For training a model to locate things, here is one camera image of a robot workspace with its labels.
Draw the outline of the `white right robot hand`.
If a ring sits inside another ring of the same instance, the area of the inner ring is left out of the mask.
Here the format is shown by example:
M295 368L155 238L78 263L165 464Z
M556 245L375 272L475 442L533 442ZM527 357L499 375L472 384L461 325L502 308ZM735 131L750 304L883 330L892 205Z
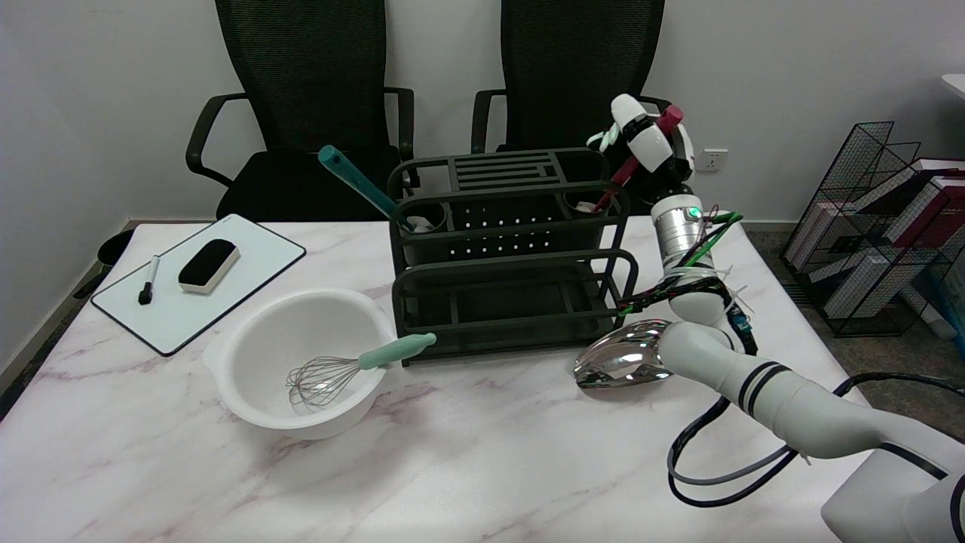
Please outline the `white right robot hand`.
M692 141L683 126L682 110L662 99L623 94L612 100L613 123L586 144L625 157L612 182L625 186L638 179L645 205L676 195L692 195Z

